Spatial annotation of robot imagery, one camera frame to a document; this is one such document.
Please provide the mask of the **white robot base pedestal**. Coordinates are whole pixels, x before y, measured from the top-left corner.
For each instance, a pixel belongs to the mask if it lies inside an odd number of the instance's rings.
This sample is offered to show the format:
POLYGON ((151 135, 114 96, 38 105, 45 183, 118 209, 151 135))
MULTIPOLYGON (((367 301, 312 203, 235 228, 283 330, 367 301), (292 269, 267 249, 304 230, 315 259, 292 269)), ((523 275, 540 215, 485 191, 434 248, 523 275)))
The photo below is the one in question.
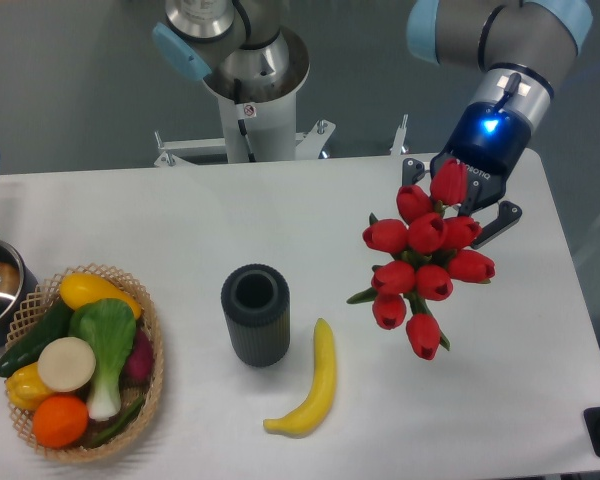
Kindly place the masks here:
POLYGON ((305 43, 281 23, 279 1, 168 1, 154 45, 182 77, 217 100, 231 163, 318 159, 335 131, 296 125, 296 97, 310 70, 305 43))

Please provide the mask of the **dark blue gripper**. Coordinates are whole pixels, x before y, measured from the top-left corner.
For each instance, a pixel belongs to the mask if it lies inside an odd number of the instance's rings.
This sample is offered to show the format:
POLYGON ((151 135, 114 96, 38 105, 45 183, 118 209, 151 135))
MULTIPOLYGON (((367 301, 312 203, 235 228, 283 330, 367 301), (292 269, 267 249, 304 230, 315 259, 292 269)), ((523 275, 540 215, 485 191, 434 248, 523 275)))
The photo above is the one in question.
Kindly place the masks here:
POLYGON ((456 158, 468 170, 467 193, 458 209, 459 217, 471 217, 479 210, 497 204, 497 215, 476 236, 470 247, 480 249, 521 219, 520 206, 500 200, 506 182, 531 138, 529 125, 507 110, 497 111, 492 103, 469 105, 442 151, 431 163, 413 157, 402 160, 401 185, 417 185, 430 172, 437 174, 445 160, 456 158))

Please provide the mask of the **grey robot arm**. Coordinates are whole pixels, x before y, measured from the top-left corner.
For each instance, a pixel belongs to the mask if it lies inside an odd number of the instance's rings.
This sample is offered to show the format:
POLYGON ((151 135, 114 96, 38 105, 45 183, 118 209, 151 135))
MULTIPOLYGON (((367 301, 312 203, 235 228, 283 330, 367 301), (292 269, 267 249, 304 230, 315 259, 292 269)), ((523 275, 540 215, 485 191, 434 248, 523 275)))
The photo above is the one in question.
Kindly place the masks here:
POLYGON ((411 9, 406 39, 414 56, 484 74, 430 163, 431 174, 450 158, 466 165, 461 215, 498 207, 474 248, 520 219, 521 208, 504 198, 507 181, 581 53, 592 20, 585 1, 418 1, 411 9))

